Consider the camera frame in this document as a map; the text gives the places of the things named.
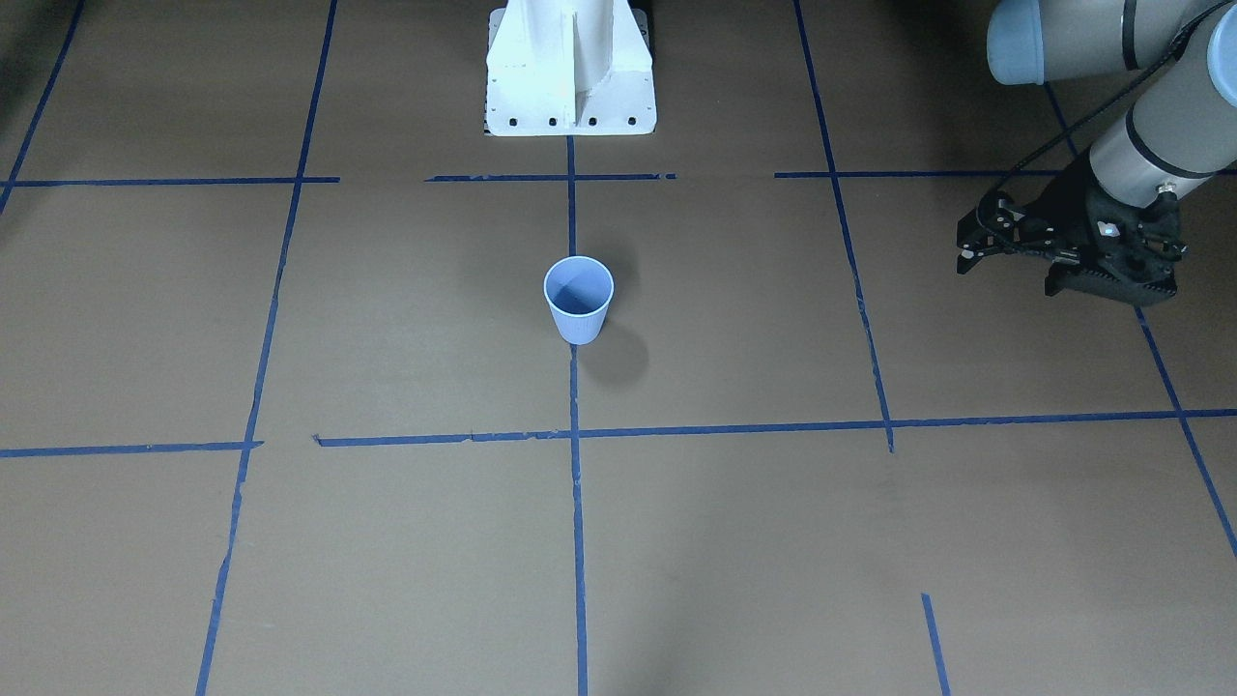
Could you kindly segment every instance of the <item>grid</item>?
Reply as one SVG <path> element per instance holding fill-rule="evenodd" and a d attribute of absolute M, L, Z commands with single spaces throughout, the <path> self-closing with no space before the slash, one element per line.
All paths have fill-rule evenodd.
<path fill-rule="evenodd" d="M 335 436 L 335 438 L 324 438 L 319 435 L 313 435 L 314 441 L 320 448 L 333 448 L 333 449 L 417 446 L 417 445 L 434 445 L 434 444 L 452 444 L 452 443 L 484 444 L 484 443 L 511 443 L 511 441 L 529 441 L 529 440 L 568 440 L 570 443 L 570 459 L 571 459 L 570 472 L 571 472 L 573 503 L 574 503 L 573 530 L 574 530 L 574 554 L 575 554 L 574 570 L 575 570 L 575 592 L 576 592 L 575 609 L 576 609 L 576 640 L 578 640 L 576 659 L 578 659 L 578 679 L 579 679 L 578 689 L 581 696 L 586 695 L 589 690 L 589 675 L 588 675 L 589 660 L 588 660 L 588 630 L 586 630 L 588 622 L 586 622 L 586 595 L 585 595 L 585 574 L 584 574 L 585 511 L 583 507 L 583 497 L 581 497 L 583 462 L 580 456 L 580 444 L 583 440 L 669 438 L 669 436 L 685 436 L 685 435 L 706 436 L 706 435 L 724 435 L 724 434 L 731 434 L 731 435 L 732 434 L 785 434 L 785 433 L 872 430 L 872 431 L 884 433 L 888 445 L 888 451 L 892 454 L 896 450 L 897 433 L 905 429 L 983 428 L 995 425 L 1112 423 L 1112 422 L 1143 422 L 1143 420 L 1176 422 L 1180 425 L 1181 434 L 1197 466 L 1199 476 L 1204 483 L 1204 487 L 1215 509 L 1217 522 L 1223 529 L 1223 534 L 1227 538 L 1230 549 L 1232 550 L 1233 555 L 1237 556 L 1237 537 L 1235 537 L 1233 528 L 1225 511 L 1223 502 L 1221 501 L 1220 493 L 1217 492 L 1212 482 L 1211 473 L 1207 469 L 1202 452 L 1197 443 L 1195 441 L 1194 433 L 1191 430 L 1191 422 L 1196 422 L 1200 419 L 1237 418 L 1237 408 L 1228 408 L 1228 409 L 1183 408 L 1178 398 L 1176 391 L 1174 388 L 1173 381 L 1170 378 L 1169 370 L 1165 366 L 1165 362 L 1158 350 L 1152 325 L 1149 324 L 1147 315 L 1142 312 L 1142 309 L 1134 309 L 1133 319 L 1138 323 L 1138 326 L 1141 328 L 1145 337 L 1148 351 L 1155 363 L 1155 367 L 1163 382 L 1163 387 L 1168 396 L 1168 399 L 1171 403 L 1173 408 L 1170 410 L 1043 414 L 1043 415 L 987 415 L 987 417 L 940 418 L 940 419 L 898 419 L 893 417 L 896 404 L 893 405 L 893 408 L 891 408 L 889 401 L 887 399 L 884 391 L 884 384 L 881 373 L 881 363 L 878 357 L 878 345 L 872 333 L 872 321 L 868 315 L 865 302 L 862 273 L 861 273 L 860 261 L 856 256 L 851 240 L 850 224 L 847 220 L 846 203 L 841 187 L 841 180 L 847 178 L 990 177 L 990 176 L 998 176 L 1002 172 L 986 171 L 986 169 L 941 169 L 941 171 L 840 169 L 834 157 L 834 148 L 830 138 L 826 111 L 815 74 L 815 67 L 814 67 L 814 61 L 811 58 L 811 46 L 808 37 L 808 31 L 805 28 L 804 11 L 799 0 L 792 0 L 792 4 L 794 7 L 794 15 L 798 21 L 798 32 L 802 41 L 802 49 L 805 64 L 805 77 L 807 77 L 805 89 L 811 90 L 813 100 L 815 104 L 816 119 L 820 130 L 821 151 L 824 155 L 826 168 L 820 171 L 781 171 L 781 172 L 774 172 L 772 176 L 777 179 L 819 178 L 819 179 L 826 179 L 830 184 L 833 199 L 836 206 L 837 220 L 841 225 L 841 232 L 842 232 L 841 241 L 845 247 L 847 263 L 854 279 L 856 307 L 862 319 L 865 339 L 868 346 L 872 377 L 873 377 L 873 394 L 880 404 L 880 410 L 882 417 L 880 420 L 783 423 L 783 424 L 732 424 L 732 425 L 705 425 L 705 427 L 667 425 L 657 428 L 628 428 L 628 429 L 583 428 L 580 418 L 580 403 L 579 403 L 580 399 L 579 399 L 578 347 L 573 345 L 570 347 L 570 368 L 569 368 L 570 372 L 568 376 L 569 424 L 568 428 L 564 428 L 562 430 L 484 433 L 484 434 L 477 434 L 477 433 L 402 434 L 402 435 L 388 435 L 388 436 Z M 256 440 L 256 431 L 261 413 L 262 392 L 266 384 L 266 375 L 270 365 L 271 346 L 276 335 L 276 325 L 278 318 L 278 308 L 280 308 L 280 291 L 283 279 L 283 271 L 288 260 L 288 248 L 293 241 L 297 210 L 306 185 L 333 184 L 340 182 L 340 177 L 309 176 L 307 174 L 306 171 L 308 156 L 310 152 L 310 145 L 313 140 L 314 120 L 318 111 L 319 96 L 322 95 L 323 83 L 328 70 L 332 32 L 335 25 L 338 5 L 339 5 L 338 0 L 332 0 L 325 17 L 325 26 L 322 38 L 322 49 L 315 73 L 314 88 L 309 99 L 308 114 L 304 124 L 301 156 L 296 167 L 296 172 L 292 176 L 214 177 L 214 178 L 24 179 L 20 177 L 22 164 L 26 159 L 27 152 L 35 138 L 40 119 L 42 117 L 43 110 L 48 103 L 53 88 L 56 87 L 57 78 L 59 77 L 61 70 L 64 66 L 66 57 L 69 54 L 74 35 L 82 21 L 83 11 L 85 10 L 87 6 L 87 0 L 78 0 L 77 7 L 74 10 L 73 17 L 69 23 L 68 32 L 64 37 L 63 46 L 47 79 L 46 87 L 42 91 L 42 96 L 38 101 L 35 114 L 30 121 L 28 129 L 26 130 L 26 135 L 21 143 L 21 148 L 16 157 L 16 161 L 12 163 L 9 177 L 4 182 L 2 193 L 0 193 L 0 214 L 2 214 L 11 193 L 16 188 L 35 188 L 35 187 L 47 188 L 47 187 L 67 187 L 67 185 L 93 185 L 93 187 L 291 185 L 291 200 L 288 204 L 287 223 L 283 232 L 278 263 L 273 273 L 273 289 L 270 298 L 265 333 L 260 347 L 259 370 L 254 380 L 254 402 L 252 402 L 252 408 L 246 419 L 245 436 L 242 440 L 218 441 L 218 443 L 161 443 L 161 444 L 145 444 L 145 445 L 98 445 L 98 446 L 68 446 L 68 448 L 46 446 L 46 448 L 25 448 L 25 449 L 0 449 L 0 459 L 6 459 L 6 460 L 59 457 L 59 456 L 108 456 L 108 455 L 142 455 L 142 454 L 198 452 L 198 451 L 239 454 L 239 467 L 235 480 L 235 488 L 233 493 L 231 523 L 228 533 L 228 551 L 219 567 L 214 602 L 212 605 L 208 619 L 208 629 L 203 648 L 202 665 L 197 681 L 197 694 L 199 696 L 207 694 L 208 681 L 210 676 L 215 638 L 218 635 L 220 614 L 226 596 L 231 555 L 236 543 L 236 528 L 240 520 L 240 516 L 242 513 L 241 492 L 247 476 L 250 456 L 255 449 L 259 449 L 263 445 L 262 441 Z M 1049 100 L 1054 114 L 1060 121 L 1061 127 L 1065 127 L 1066 125 L 1065 115 L 1063 112 L 1063 109 L 1058 101 L 1058 98 L 1051 85 L 1045 85 L 1045 98 Z M 1069 147 L 1071 153 L 1077 155 L 1077 147 L 1075 146 L 1072 140 L 1069 141 Z M 575 164 L 575 141 L 570 136 L 565 138 L 565 150 L 567 150 L 565 173 L 550 173 L 550 174 L 444 173 L 430 177 L 429 179 L 427 179 L 427 182 L 435 184 L 444 184 L 444 185 L 469 184 L 469 183 L 501 184 L 503 182 L 529 182 L 529 180 L 565 183 L 567 187 L 565 216 L 568 223 L 567 252 L 575 253 L 576 252 L 576 187 L 580 182 L 594 182 L 594 180 L 664 182 L 679 178 L 679 176 L 674 172 L 580 174 L 576 172 L 576 164 Z M 1053 176 L 1055 173 L 1056 169 L 1028 169 L 1022 172 L 1021 176 L 1047 177 L 1047 176 Z M 1226 176 L 1231 176 L 1235 172 L 1232 169 L 1226 169 L 1222 173 Z M 941 647 L 940 632 L 938 630 L 936 616 L 933 609 L 931 597 L 929 593 L 925 592 L 922 595 L 922 605 L 924 611 L 925 628 L 930 642 L 930 650 L 934 656 L 934 661 L 938 670 L 940 691 L 943 695 L 948 696 L 950 694 L 949 676 L 944 658 L 944 650 Z"/>

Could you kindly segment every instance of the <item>light blue paper cup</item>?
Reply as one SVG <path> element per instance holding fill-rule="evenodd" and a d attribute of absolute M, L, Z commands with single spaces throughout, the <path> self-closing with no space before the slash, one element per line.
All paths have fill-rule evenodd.
<path fill-rule="evenodd" d="M 596 258 L 568 256 L 549 267 L 542 289 L 563 340 L 584 345 L 601 331 L 615 278 Z"/>

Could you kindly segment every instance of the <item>black cable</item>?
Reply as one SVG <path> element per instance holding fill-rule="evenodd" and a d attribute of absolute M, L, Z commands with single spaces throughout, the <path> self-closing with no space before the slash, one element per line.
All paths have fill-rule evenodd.
<path fill-rule="evenodd" d="M 1144 82 L 1147 82 L 1153 74 L 1155 74 L 1157 72 L 1159 72 L 1160 68 L 1163 68 L 1165 64 L 1168 64 L 1168 62 L 1171 61 L 1174 57 L 1180 58 L 1180 52 L 1184 49 L 1186 42 L 1190 41 L 1190 37 L 1194 36 L 1194 32 L 1195 32 L 1195 30 L 1199 28 L 1199 25 L 1201 25 L 1204 21 L 1206 21 L 1206 19 L 1210 17 L 1212 14 L 1215 14 L 1217 10 L 1220 10 L 1221 7 L 1223 7 L 1225 5 L 1228 5 L 1231 2 L 1233 2 L 1233 0 L 1222 0 L 1221 2 L 1216 2 L 1215 5 L 1207 7 L 1206 10 L 1204 10 L 1202 12 L 1200 12 L 1197 16 L 1195 16 L 1192 20 L 1190 20 L 1189 22 L 1186 22 L 1185 26 L 1183 26 L 1180 28 L 1180 31 L 1176 32 L 1176 35 L 1173 37 L 1173 40 L 1169 41 L 1168 47 L 1164 49 L 1164 53 L 1160 54 L 1160 57 L 1157 58 L 1157 61 L 1154 63 L 1152 63 L 1149 67 L 1147 67 L 1147 69 L 1144 69 L 1143 72 L 1141 72 L 1138 74 L 1138 77 L 1136 77 L 1134 79 L 1132 79 L 1129 82 L 1129 84 L 1127 84 L 1119 91 L 1117 91 L 1111 98 L 1108 98 L 1107 101 L 1100 104 L 1094 110 L 1091 110 L 1091 112 L 1089 112 L 1087 115 L 1082 116 L 1081 119 L 1074 121 L 1072 125 L 1068 126 L 1065 130 L 1063 130 L 1055 137 L 1053 137 L 1048 142 L 1040 145 L 1038 148 L 1035 148 L 1034 152 L 1032 152 L 1030 155 L 1027 155 L 1025 157 L 1023 157 L 1017 164 L 1013 166 L 1013 168 L 1011 168 L 1008 172 L 1006 172 L 1006 174 L 1002 176 L 999 180 L 997 180 L 995 184 L 992 184 L 992 188 L 988 189 L 988 192 L 986 193 L 986 195 L 992 195 L 992 194 L 998 193 L 1002 185 L 1004 185 L 1006 183 L 1008 183 L 1009 179 L 1013 178 L 1014 176 L 1017 176 L 1018 172 L 1021 172 L 1022 169 L 1027 168 L 1028 164 L 1030 164 L 1035 159 L 1043 157 L 1044 153 L 1047 153 L 1053 147 L 1056 147 L 1058 145 L 1060 145 L 1066 137 L 1074 135 L 1080 127 L 1082 127 L 1086 124 L 1091 122 L 1100 114 L 1107 111 L 1115 104 L 1117 104 L 1118 101 L 1121 101 L 1122 99 L 1124 99 L 1126 96 L 1128 96 L 1132 91 L 1134 91 Z M 1014 241 L 1013 239 L 1006 236 L 1003 231 L 998 231 L 998 230 L 995 230 L 995 229 L 990 227 L 980 218 L 977 209 L 976 209 L 975 219 L 976 219 L 976 221 L 978 221 L 980 226 L 983 227 L 985 231 L 987 231 L 990 235 L 992 235 L 992 237 L 996 239 L 997 242 L 1001 244 L 1001 246 L 1008 248 L 1009 251 L 1016 252 L 1016 253 L 1023 253 L 1023 255 L 1027 255 L 1027 256 L 1040 256 L 1040 257 L 1044 257 L 1044 258 L 1053 260 L 1053 253 L 1051 252 L 1042 250 L 1042 248 L 1030 248 L 1030 247 L 1024 246 L 1024 245 Z"/>
<path fill-rule="evenodd" d="M 1107 101 L 1100 104 L 1091 112 L 1082 116 L 1077 121 L 1074 121 L 1072 125 L 1063 130 L 1059 135 L 1056 135 L 1048 142 L 1039 146 L 1034 152 L 1023 157 L 1017 164 L 1013 166 L 1013 168 L 1006 172 L 1006 174 L 1001 177 L 1001 179 L 997 180 L 992 185 L 992 188 L 988 189 L 988 193 L 998 190 L 1002 185 L 1008 183 L 1008 180 L 1013 178 L 1018 172 L 1027 168 L 1028 164 L 1043 157 L 1045 152 L 1060 145 L 1066 137 L 1074 135 L 1080 127 L 1091 122 L 1100 114 L 1107 111 L 1115 104 L 1117 104 L 1118 101 L 1128 96 L 1132 91 L 1138 89 L 1153 74 L 1155 74 L 1157 72 L 1159 72 L 1160 68 L 1168 64 L 1168 62 L 1171 61 L 1174 56 L 1179 54 L 1178 52 L 1185 46 L 1185 43 L 1190 40 L 1190 37 L 1194 36 L 1194 31 L 1199 28 L 1200 23 L 1202 23 L 1207 17 L 1210 17 L 1212 14 L 1215 14 L 1225 5 L 1231 4 L 1232 1 L 1233 0 L 1223 0 L 1222 2 L 1216 2 L 1215 5 L 1204 10 L 1200 15 L 1186 22 L 1185 26 L 1183 26 L 1181 30 L 1176 32 L 1176 35 L 1173 37 L 1173 41 L 1169 42 L 1168 48 L 1164 49 L 1164 53 L 1154 63 L 1147 67 L 1147 69 L 1139 73 L 1138 77 L 1131 80 L 1129 84 L 1127 84 L 1123 89 L 1112 95 Z"/>

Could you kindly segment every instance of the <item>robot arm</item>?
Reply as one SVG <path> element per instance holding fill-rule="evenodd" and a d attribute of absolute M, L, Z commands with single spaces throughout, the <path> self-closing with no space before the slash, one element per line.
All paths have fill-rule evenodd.
<path fill-rule="evenodd" d="M 1166 52 L 1179 59 L 1039 198 L 1017 205 L 1001 184 L 990 190 L 959 221 L 957 272 L 985 256 L 1025 253 L 1051 261 L 1050 295 L 1070 288 L 1147 305 L 1175 294 L 1174 263 L 1186 250 L 1178 200 L 1237 159 L 1237 6 L 1145 2 L 1136 17 L 1136 5 L 1004 0 L 993 12 L 988 63 L 1004 83 L 1111 72 L 1160 54 L 1149 74 Z"/>

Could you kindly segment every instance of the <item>blue tape line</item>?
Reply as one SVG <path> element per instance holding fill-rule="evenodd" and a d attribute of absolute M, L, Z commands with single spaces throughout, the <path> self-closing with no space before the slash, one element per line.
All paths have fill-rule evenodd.
<path fill-rule="evenodd" d="M 579 346 L 571 345 L 571 499 L 575 503 L 575 665 L 579 696 L 589 696 L 589 632 L 584 588 L 584 501 L 580 488 Z"/>
<path fill-rule="evenodd" d="M 1233 419 L 1237 409 L 1200 409 L 1183 412 L 1190 419 Z M 1044 414 L 1029 417 L 961 417 L 948 419 L 897 419 L 888 422 L 893 429 L 922 428 L 978 428 L 993 425 L 1043 425 L 1043 424 L 1085 424 L 1085 423 L 1122 423 L 1144 420 L 1175 420 L 1176 412 L 1113 412 L 1092 414 Z M 659 428 L 609 428 L 580 430 L 581 440 L 614 438 L 664 438 L 675 435 L 746 435 L 762 433 L 829 433 L 839 430 L 883 430 L 886 422 L 821 422 L 790 424 L 746 424 L 746 425 L 687 425 Z M 397 435 L 386 438 L 320 438 L 314 435 L 314 443 L 320 448 L 390 448 L 403 445 L 444 445 L 459 443 L 518 443 L 526 440 L 567 440 L 569 430 L 536 430 L 512 433 L 460 433 L 449 435 Z"/>
<path fill-rule="evenodd" d="M 495 183 L 503 180 L 568 180 L 571 174 L 438 174 L 426 183 Z M 677 173 L 599 173 L 575 174 L 575 180 L 659 180 L 679 178 Z"/>
<path fill-rule="evenodd" d="M 301 161 L 297 164 L 297 182 L 292 185 L 292 202 L 288 204 L 288 221 L 283 229 L 283 245 L 280 248 L 280 263 L 275 271 L 275 288 L 271 291 L 271 305 L 266 314 L 266 330 L 262 335 L 262 352 L 257 362 L 257 377 L 254 380 L 254 405 L 249 413 L 249 422 L 245 425 L 245 440 L 254 440 L 257 431 L 257 414 L 262 405 L 262 388 L 266 384 L 266 370 L 271 359 L 271 342 L 275 337 L 275 320 L 280 312 L 280 286 L 283 282 L 283 268 L 288 261 L 288 247 L 292 244 L 292 230 L 296 226 L 297 208 L 301 204 L 301 187 L 304 178 L 306 166 L 309 161 L 309 142 L 313 138 L 314 119 L 318 114 L 318 100 L 322 96 L 322 83 L 327 74 L 327 56 L 330 53 L 330 37 L 335 27 L 335 9 L 339 0 L 330 0 L 330 10 L 327 14 L 327 30 L 322 38 L 322 53 L 318 57 L 318 74 L 314 78 L 313 96 L 309 99 L 309 115 L 306 117 L 304 137 L 301 142 Z M 215 597 L 210 603 L 210 622 L 207 628 L 207 642 L 202 650 L 202 666 L 198 670 L 197 696 L 205 696 L 207 681 L 210 677 L 210 665 L 214 660 L 215 638 L 219 635 L 219 618 L 223 613 L 224 595 L 228 590 L 228 572 L 231 569 L 231 555 L 236 546 L 236 527 L 240 523 L 241 488 L 249 476 L 249 461 L 251 450 L 245 450 L 240 456 L 240 465 L 236 469 L 236 486 L 233 490 L 231 522 L 228 529 L 228 551 L 224 561 L 219 566 L 219 576 L 215 580 Z"/>
<path fill-rule="evenodd" d="M 658 180 L 662 178 L 675 179 L 674 173 L 631 173 L 631 174 L 575 174 L 575 180 Z"/>
<path fill-rule="evenodd" d="M 397 445 L 450 445 L 458 443 L 520 443 L 524 440 L 567 440 L 569 431 L 538 430 L 527 433 L 460 433 L 452 435 L 397 435 L 391 438 L 319 438 L 319 448 L 391 448 Z"/>
<path fill-rule="evenodd" d="M 882 430 L 884 422 L 837 422 L 837 423 L 800 423 L 800 424 L 753 424 L 753 425 L 696 425 L 666 428 L 602 428 L 581 430 L 580 438 L 663 438 L 672 435 L 750 435 L 760 433 L 826 433 L 835 430 Z"/>
<path fill-rule="evenodd" d="M 803 6 L 799 0 L 794 0 L 794 15 L 799 22 L 799 41 L 803 43 L 803 59 L 808 66 L 808 80 L 811 83 L 811 98 L 816 104 L 816 120 L 820 124 L 820 141 L 825 146 L 825 161 L 830 172 L 837 171 L 837 162 L 834 158 L 834 146 L 829 138 L 829 124 L 825 121 L 825 106 L 820 99 L 820 87 L 816 83 L 816 68 L 811 61 L 811 46 L 808 43 L 808 28 L 803 22 Z M 867 315 L 867 303 L 863 299 L 863 282 L 858 274 L 858 262 L 855 258 L 855 246 L 851 242 L 850 224 L 846 220 L 846 203 L 842 200 L 842 188 L 837 177 L 830 177 L 834 188 L 834 203 L 837 205 L 837 220 L 842 226 L 842 242 L 846 245 L 846 260 L 850 262 L 851 274 L 855 278 L 855 299 L 858 303 L 858 314 L 863 319 L 863 333 L 867 334 L 867 350 L 872 360 L 872 378 L 876 382 L 876 397 L 881 403 L 881 418 L 884 420 L 884 436 L 888 440 L 889 452 L 893 452 L 893 428 L 889 427 L 889 403 L 884 397 L 884 381 L 881 378 L 881 362 L 876 356 L 876 340 L 872 337 L 872 323 Z"/>
<path fill-rule="evenodd" d="M 43 117 L 43 110 L 47 109 L 47 100 L 52 96 L 52 89 L 56 87 L 56 80 L 61 75 L 61 68 L 64 67 L 64 58 L 69 54 L 69 46 L 73 43 L 73 36 L 77 35 L 78 23 L 82 22 L 82 12 L 85 10 L 85 0 L 78 0 L 77 9 L 73 10 L 73 19 L 69 20 L 69 30 L 64 35 L 64 43 L 61 45 L 61 52 L 56 56 L 56 66 L 52 68 L 52 74 L 47 78 L 47 84 L 43 87 L 43 94 L 38 98 L 38 106 L 35 108 L 35 115 L 30 119 L 30 127 L 26 129 L 26 137 L 21 141 L 21 148 L 17 150 L 17 159 L 14 161 L 12 168 L 9 171 L 9 183 L 0 192 L 0 214 L 4 213 L 5 206 L 9 204 L 9 195 L 12 193 L 12 184 L 17 180 L 17 174 L 21 172 L 21 166 L 26 162 L 26 155 L 30 152 L 30 143 L 35 140 L 35 130 L 38 127 L 38 121 Z"/>
<path fill-rule="evenodd" d="M 1152 357 L 1155 360 L 1155 370 L 1160 373 L 1160 381 L 1164 382 L 1164 391 L 1168 392 L 1168 399 L 1173 403 L 1173 410 L 1178 415 L 1178 422 L 1181 424 L 1181 433 L 1185 435 L 1185 441 L 1190 446 L 1190 454 L 1194 455 L 1194 465 L 1199 469 L 1199 476 L 1202 477 L 1202 485 L 1207 490 L 1207 496 L 1211 497 L 1211 506 L 1216 509 L 1216 517 L 1220 518 L 1220 527 L 1225 530 L 1225 537 L 1228 539 L 1228 549 L 1232 551 L 1233 558 L 1237 558 L 1237 535 L 1233 534 L 1233 525 L 1228 520 L 1228 513 L 1225 512 L 1223 502 L 1220 501 L 1220 493 L 1216 491 L 1216 485 L 1211 481 L 1211 472 L 1207 471 L 1207 464 L 1202 459 L 1202 452 L 1199 450 L 1199 444 L 1194 440 L 1194 431 L 1190 429 L 1190 420 L 1188 413 L 1181 409 L 1181 402 L 1176 397 L 1176 389 L 1173 388 L 1173 381 L 1168 377 L 1168 368 L 1164 367 L 1164 359 L 1160 356 L 1159 346 L 1155 344 L 1155 335 L 1152 334 L 1152 326 L 1147 323 L 1147 314 L 1143 313 L 1142 308 L 1134 308 L 1134 315 L 1138 316 L 1138 325 L 1143 329 L 1143 336 L 1147 337 L 1147 346 L 1150 347 Z"/>
<path fill-rule="evenodd" d="M 173 452 L 239 452 L 261 448 L 250 443 L 161 443 L 157 445 L 101 445 L 85 448 L 24 448 L 0 450 L 0 460 L 28 457 L 87 457 L 98 455 L 167 455 Z"/>
<path fill-rule="evenodd" d="M 936 613 L 931 608 L 931 597 L 927 592 L 919 596 L 924 603 L 924 621 L 928 622 L 928 638 L 931 640 L 931 655 L 936 661 L 936 681 L 940 682 L 940 695 L 950 696 L 949 673 L 945 671 L 945 654 L 940 649 L 940 634 L 936 632 Z"/>
<path fill-rule="evenodd" d="M 1065 112 L 1061 111 L 1061 103 L 1056 100 L 1056 91 L 1053 90 L 1051 83 L 1048 82 L 1044 83 L 1044 91 L 1048 93 L 1048 101 L 1053 105 L 1053 114 L 1056 115 L 1056 124 L 1061 126 L 1063 131 L 1066 130 L 1068 127 L 1070 127 L 1070 124 L 1069 121 L 1065 120 Z M 1077 157 L 1079 148 L 1074 143 L 1072 135 L 1065 138 L 1065 143 L 1069 145 L 1070 147 L 1070 155 Z"/>
<path fill-rule="evenodd" d="M 268 183 L 339 183 L 338 176 L 251 176 L 214 178 L 66 178 L 27 179 L 14 182 L 17 188 L 52 188 L 59 185 L 254 185 Z"/>
<path fill-rule="evenodd" d="M 946 178 L 946 177 L 998 177 L 1007 172 L 997 169 L 908 169 L 908 171 L 850 171 L 850 172 L 773 172 L 773 178 Z M 1061 169 L 1022 169 L 1016 176 L 1056 176 Z"/>
<path fill-rule="evenodd" d="M 426 183 L 492 183 L 499 180 L 567 180 L 567 174 L 438 174 Z"/>
<path fill-rule="evenodd" d="M 567 136 L 567 255 L 575 255 L 575 136 L 571 135 Z"/>

